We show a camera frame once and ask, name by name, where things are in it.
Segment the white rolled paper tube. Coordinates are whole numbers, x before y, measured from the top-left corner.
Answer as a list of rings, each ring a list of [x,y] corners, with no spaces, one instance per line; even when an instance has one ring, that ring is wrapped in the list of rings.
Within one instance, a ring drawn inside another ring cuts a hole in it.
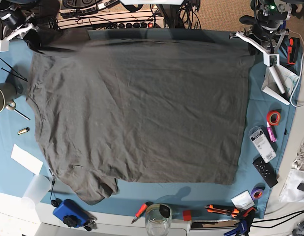
[[[285,89],[284,89],[283,84],[281,83],[281,80],[280,80],[280,78],[278,76],[278,73],[277,73],[277,71],[275,69],[275,65],[269,67],[269,71],[270,71],[270,73],[271,73],[271,75],[272,75],[272,77],[273,77],[273,79],[274,79],[274,81],[275,81],[275,83],[276,83],[276,85],[277,85],[280,93],[284,94],[285,93]]]

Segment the red tape roll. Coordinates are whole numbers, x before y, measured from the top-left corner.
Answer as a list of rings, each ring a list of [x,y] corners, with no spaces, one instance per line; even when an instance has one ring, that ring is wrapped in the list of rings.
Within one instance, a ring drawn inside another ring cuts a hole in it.
[[[271,126],[277,126],[279,125],[281,120],[281,114],[278,111],[272,110],[267,113],[267,122]]]

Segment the blue box with knob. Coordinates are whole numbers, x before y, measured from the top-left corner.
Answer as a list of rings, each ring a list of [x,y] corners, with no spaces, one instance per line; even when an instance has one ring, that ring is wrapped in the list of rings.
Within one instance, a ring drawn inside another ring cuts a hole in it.
[[[63,200],[53,215],[70,228],[85,227],[89,223],[89,215],[71,199]]]

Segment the small red cube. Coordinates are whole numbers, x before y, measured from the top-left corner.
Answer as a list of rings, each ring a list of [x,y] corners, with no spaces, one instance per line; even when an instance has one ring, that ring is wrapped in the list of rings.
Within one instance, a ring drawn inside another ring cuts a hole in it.
[[[191,210],[184,210],[182,212],[182,216],[183,216],[183,220],[185,222],[192,221],[192,212],[191,212]]]

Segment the white paper card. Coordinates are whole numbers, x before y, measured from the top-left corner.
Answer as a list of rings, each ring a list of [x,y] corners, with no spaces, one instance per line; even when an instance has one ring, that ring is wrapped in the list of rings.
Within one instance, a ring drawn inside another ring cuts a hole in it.
[[[38,175],[40,173],[43,166],[42,161],[27,151],[21,149],[16,144],[13,146],[11,158],[35,175]]]

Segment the orange black utility knife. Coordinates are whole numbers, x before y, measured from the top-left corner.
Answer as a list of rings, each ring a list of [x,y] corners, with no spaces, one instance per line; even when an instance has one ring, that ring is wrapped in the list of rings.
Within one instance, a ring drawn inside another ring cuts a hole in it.
[[[222,206],[222,205],[206,205],[205,209],[209,213],[216,213],[231,216],[232,218],[236,218],[240,211],[232,206]]]

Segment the keys with padlock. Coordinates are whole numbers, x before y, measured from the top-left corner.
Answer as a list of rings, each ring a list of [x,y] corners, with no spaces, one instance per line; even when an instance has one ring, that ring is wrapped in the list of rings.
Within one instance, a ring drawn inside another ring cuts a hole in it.
[[[88,232],[92,231],[93,229],[96,229],[96,218],[90,217],[85,224],[83,225],[83,228],[87,230]]]

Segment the purple tape roll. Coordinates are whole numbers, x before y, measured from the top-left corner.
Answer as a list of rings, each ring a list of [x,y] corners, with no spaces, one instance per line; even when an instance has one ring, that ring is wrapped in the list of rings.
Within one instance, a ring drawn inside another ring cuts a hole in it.
[[[262,186],[254,187],[250,193],[253,200],[260,199],[264,194],[265,188]]]

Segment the blue table cloth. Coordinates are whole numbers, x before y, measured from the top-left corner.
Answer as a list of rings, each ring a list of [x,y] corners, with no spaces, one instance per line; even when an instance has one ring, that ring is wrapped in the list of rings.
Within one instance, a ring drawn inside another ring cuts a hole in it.
[[[29,76],[33,52],[21,40],[11,42],[9,51],[0,52],[0,58],[10,64],[15,70],[25,77]],[[8,74],[1,68],[11,70],[0,60],[0,83],[11,82],[26,90],[26,82]],[[278,184],[273,188],[267,188],[264,196],[258,201],[258,215],[273,210],[278,203],[278,196],[283,188],[286,176],[290,171],[293,154],[288,154],[287,145],[293,140],[292,131],[299,122],[295,118],[295,108],[276,102],[268,95],[261,92],[263,83],[262,62],[257,61],[249,74],[249,101],[246,115],[247,129],[254,126],[263,126],[268,111],[278,110],[281,113],[281,121],[275,129],[277,141],[273,147],[276,150],[276,158],[271,164],[278,173]],[[25,96],[16,100],[17,109],[30,120],[26,120],[13,111],[4,110],[0,113],[0,192],[6,195],[22,197],[32,180],[33,173],[24,168],[11,158],[14,144],[27,151],[40,161],[44,156],[35,140],[34,113],[26,103]],[[27,133],[18,135],[17,132],[29,127]],[[193,216],[198,219],[213,218],[204,210],[207,204],[216,203],[228,205],[231,199],[245,190],[252,190],[257,185],[264,184],[263,179],[254,168],[252,162],[257,157],[258,151],[248,136],[243,139],[239,167],[236,172],[235,182],[231,185],[211,183],[138,183],[118,181],[117,194],[101,201],[96,205],[84,203],[67,185],[56,182],[54,193],[60,199],[72,199],[83,209],[100,213],[132,216],[135,210],[144,202],[163,202],[173,205],[178,212],[186,209],[193,210]]]

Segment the blue black bar clamp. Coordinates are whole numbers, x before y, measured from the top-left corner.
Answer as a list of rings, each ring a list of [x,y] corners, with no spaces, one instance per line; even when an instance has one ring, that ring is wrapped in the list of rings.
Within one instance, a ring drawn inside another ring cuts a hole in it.
[[[250,227],[255,218],[255,212],[257,209],[255,207],[251,207],[248,210],[244,211],[240,215],[240,221],[237,224],[236,228],[224,233],[224,236],[248,236]]]

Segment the black power strip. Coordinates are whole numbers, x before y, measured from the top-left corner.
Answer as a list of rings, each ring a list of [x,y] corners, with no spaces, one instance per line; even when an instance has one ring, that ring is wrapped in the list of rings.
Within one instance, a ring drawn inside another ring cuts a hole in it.
[[[164,28],[164,20],[145,21],[145,22],[120,22],[117,23],[118,29],[154,29]]]

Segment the clear plastic bit case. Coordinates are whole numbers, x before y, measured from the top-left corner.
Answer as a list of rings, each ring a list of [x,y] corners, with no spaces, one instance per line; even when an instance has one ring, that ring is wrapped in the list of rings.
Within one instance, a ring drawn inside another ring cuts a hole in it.
[[[276,157],[273,147],[259,126],[252,127],[248,135],[265,163],[269,163]]]

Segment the clear drinking glass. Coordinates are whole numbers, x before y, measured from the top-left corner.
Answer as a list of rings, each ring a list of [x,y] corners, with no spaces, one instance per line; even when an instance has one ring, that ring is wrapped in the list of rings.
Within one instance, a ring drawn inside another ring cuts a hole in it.
[[[145,226],[149,236],[166,236],[172,223],[172,209],[166,204],[152,204],[146,210]]]

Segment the pink glue tube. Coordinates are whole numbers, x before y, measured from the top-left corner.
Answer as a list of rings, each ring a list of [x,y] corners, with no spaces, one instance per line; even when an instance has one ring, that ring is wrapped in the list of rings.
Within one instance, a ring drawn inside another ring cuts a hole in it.
[[[270,137],[270,140],[274,143],[277,141],[276,136],[274,134],[273,127],[270,125],[270,123],[267,121],[267,131]]]

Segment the dark grey T-shirt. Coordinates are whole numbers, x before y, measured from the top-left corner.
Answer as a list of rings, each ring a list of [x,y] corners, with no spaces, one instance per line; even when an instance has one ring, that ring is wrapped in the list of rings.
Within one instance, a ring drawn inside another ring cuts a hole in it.
[[[70,32],[32,56],[35,139],[89,205],[117,193],[117,180],[232,184],[253,64],[215,42]]]

